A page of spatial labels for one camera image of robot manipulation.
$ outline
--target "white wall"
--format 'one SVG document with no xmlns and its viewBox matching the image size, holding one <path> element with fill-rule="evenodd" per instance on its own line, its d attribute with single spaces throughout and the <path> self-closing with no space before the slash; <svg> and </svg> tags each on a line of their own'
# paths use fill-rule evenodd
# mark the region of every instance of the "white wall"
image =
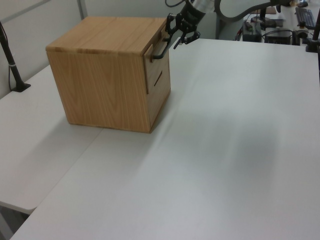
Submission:
<svg viewBox="0 0 320 240">
<path fill-rule="evenodd" d="M 3 24 L 23 81 L 49 65 L 46 45 L 80 21 L 77 0 L 51 0 Z M 0 47 L 0 99 L 8 93 L 8 62 Z"/>
<path fill-rule="evenodd" d="M 167 0 L 173 5 L 180 0 Z M 169 13 L 178 14 L 184 3 L 180 6 L 169 8 L 165 0 L 82 0 L 85 3 L 88 16 L 115 16 L 115 17 L 162 17 L 166 18 Z M 215 39 L 216 36 L 216 14 L 209 13 L 204 16 L 198 26 L 201 38 Z"/>
</svg>

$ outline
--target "wooden box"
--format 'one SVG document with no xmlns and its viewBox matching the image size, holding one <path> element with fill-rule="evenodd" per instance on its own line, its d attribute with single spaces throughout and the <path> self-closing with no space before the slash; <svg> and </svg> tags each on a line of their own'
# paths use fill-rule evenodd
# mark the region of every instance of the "wooden box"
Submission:
<svg viewBox="0 0 320 240">
<path fill-rule="evenodd" d="M 46 47 L 70 124 L 150 133 L 170 94 L 165 18 L 87 17 Z"/>
</svg>

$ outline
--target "white table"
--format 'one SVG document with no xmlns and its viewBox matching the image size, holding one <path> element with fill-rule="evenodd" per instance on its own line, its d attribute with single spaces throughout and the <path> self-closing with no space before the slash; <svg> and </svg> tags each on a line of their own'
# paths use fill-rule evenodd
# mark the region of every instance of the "white table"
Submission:
<svg viewBox="0 0 320 240">
<path fill-rule="evenodd" d="M 319 239 L 317 55 L 200 39 L 170 70 L 154 132 L 104 129 L 12 240 Z"/>
<path fill-rule="evenodd" d="M 51 68 L 0 100 L 0 206 L 26 214 L 101 132 L 69 125 Z"/>
</svg>

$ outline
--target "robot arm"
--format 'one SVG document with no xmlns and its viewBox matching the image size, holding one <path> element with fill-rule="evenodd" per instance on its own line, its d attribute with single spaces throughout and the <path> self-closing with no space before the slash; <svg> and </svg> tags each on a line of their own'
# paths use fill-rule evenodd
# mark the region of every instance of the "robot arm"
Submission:
<svg viewBox="0 0 320 240">
<path fill-rule="evenodd" d="M 174 49 L 180 44 L 189 44 L 200 37 L 197 31 L 202 18 L 213 10 L 225 22 L 236 22 L 252 11 L 267 8 L 269 6 L 282 5 L 291 0 L 184 0 L 185 5 L 177 15 L 170 13 L 167 17 L 165 30 L 169 38 L 165 39 L 169 45 L 173 35 L 182 31 L 182 36 L 177 41 Z M 171 22 L 175 20 L 175 26 L 171 28 Z"/>
</svg>

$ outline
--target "wooden drawer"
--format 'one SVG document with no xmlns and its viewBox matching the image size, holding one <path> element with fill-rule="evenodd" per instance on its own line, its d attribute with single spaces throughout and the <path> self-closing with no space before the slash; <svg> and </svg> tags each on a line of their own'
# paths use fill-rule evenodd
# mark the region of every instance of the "wooden drawer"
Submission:
<svg viewBox="0 0 320 240">
<path fill-rule="evenodd" d="M 162 59 L 152 59 L 153 55 L 160 54 L 166 42 L 165 29 L 161 31 L 161 38 L 154 47 L 152 44 L 143 56 L 147 103 L 149 108 L 150 125 L 153 126 L 163 103 L 166 101 L 170 90 L 169 52 Z"/>
<path fill-rule="evenodd" d="M 70 124 L 150 133 L 170 93 L 165 18 L 87 17 L 46 47 Z"/>
</svg>

